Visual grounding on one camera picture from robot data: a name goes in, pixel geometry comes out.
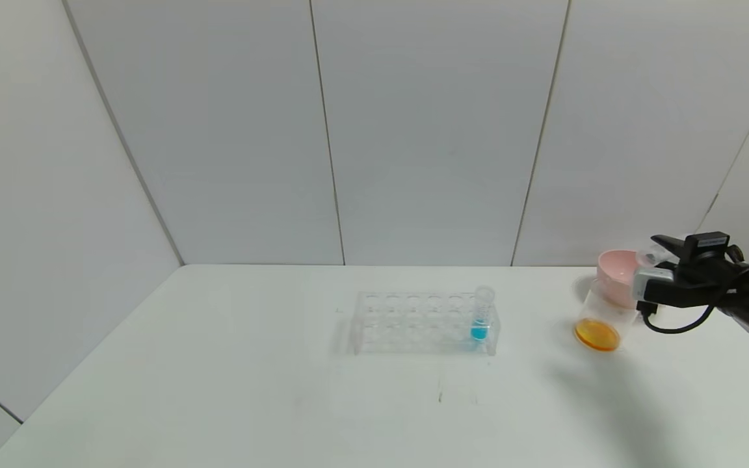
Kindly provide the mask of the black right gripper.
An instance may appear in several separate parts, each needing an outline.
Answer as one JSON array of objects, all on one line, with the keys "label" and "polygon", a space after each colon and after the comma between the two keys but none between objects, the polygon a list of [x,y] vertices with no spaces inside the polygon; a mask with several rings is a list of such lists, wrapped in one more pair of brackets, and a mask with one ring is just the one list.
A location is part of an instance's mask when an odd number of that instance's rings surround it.
[{"label": "black right gripper", "polygon": [[675,269],[678,285],[726,285],[744,270],[740,261],[728,258],[730,236],[721,231],[704,232],[683,238],[650,237],[657,251],[679,258]]}]

